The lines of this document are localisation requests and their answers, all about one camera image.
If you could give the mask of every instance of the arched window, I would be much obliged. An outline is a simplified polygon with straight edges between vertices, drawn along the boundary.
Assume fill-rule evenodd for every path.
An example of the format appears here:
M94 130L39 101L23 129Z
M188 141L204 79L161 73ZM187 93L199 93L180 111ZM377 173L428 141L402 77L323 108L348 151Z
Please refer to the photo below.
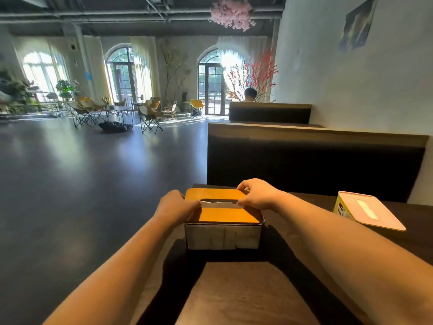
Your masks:
M48 101L45 96L55 92L58 80L68 80L63 57L56 51L48 54L43 51L34 51L23 58L23 70L27 80L34 81L40 93L36 96L39 101Z
M223 68L217 49L198 61L198 98L204 101L206 115L228 115L230 98L226 93Z
M136 102L137 85L134 54L130 46L115 49L106 60L108 80L115 101L127 99L127 105Z

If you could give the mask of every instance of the gray floor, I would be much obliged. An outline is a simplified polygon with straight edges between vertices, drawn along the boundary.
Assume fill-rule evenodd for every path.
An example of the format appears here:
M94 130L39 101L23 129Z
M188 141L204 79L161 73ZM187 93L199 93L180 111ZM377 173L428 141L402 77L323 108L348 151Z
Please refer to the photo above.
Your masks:
M206 182L207 121L163 129L0 123L0 324L42 323L161 196Z

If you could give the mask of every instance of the dark ceiling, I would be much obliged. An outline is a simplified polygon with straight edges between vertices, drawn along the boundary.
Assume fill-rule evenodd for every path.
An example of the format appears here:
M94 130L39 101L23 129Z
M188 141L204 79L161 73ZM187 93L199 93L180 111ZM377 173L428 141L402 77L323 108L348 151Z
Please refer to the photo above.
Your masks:
M256 25L243 32L209 22L209 9L217 1L0 0L0 25L7 25L14 35L62 35L62 23L73 22L92 35L272 36L273 22L281 17L285 3L248 0Z

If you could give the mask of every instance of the tissue box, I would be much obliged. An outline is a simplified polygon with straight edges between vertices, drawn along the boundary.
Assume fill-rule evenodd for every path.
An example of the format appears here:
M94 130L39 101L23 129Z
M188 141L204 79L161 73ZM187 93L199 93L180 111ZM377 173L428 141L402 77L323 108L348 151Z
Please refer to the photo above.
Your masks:
M379 233L404 232L404 225L371 195L339 191L334 213L363 224Z
M257 249L265 219L260 210L237 206L244 196L236 189L188 189L185 199L202 205L185 223L188 249Z

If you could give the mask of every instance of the painting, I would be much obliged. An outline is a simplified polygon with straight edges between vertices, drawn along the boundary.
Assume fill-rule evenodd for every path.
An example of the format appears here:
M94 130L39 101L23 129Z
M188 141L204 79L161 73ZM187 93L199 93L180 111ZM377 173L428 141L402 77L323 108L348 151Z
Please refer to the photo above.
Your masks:
M367 0L346 16L338 50L346 52L365 45L378 0Z

